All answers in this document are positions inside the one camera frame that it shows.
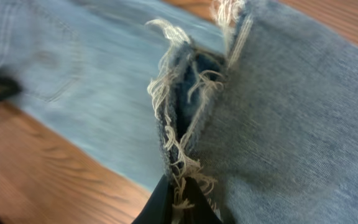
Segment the light blue denim jeans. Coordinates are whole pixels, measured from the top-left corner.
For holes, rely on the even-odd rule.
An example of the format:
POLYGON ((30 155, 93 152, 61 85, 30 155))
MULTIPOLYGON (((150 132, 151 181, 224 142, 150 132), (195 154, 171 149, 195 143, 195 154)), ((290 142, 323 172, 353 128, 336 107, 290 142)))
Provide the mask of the light blue denim jeans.
POLYGON ((130 223, 161 178, 223 223, 358 223, 358 47, 277 1, 0 1, 6 223, 130 223))

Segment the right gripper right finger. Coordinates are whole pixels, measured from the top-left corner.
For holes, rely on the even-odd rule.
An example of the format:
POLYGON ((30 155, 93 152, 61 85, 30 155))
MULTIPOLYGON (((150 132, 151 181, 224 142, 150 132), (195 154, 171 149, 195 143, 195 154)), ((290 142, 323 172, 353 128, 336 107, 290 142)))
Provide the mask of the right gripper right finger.
POLYGON ((196 180, 191 177, 185 180, 185 198, 191 205, 191 208, 185 209, 185 224, 223 224, 213 212, 196 180))

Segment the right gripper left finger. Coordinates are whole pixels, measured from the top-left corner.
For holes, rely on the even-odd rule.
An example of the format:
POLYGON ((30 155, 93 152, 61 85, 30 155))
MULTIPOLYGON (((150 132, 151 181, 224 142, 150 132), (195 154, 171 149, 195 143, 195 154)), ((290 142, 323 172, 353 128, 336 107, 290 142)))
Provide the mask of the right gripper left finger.
POLYGON ((145 207, 132 224, 171 224, 173 210, 173 186, 163 175, 145 207))

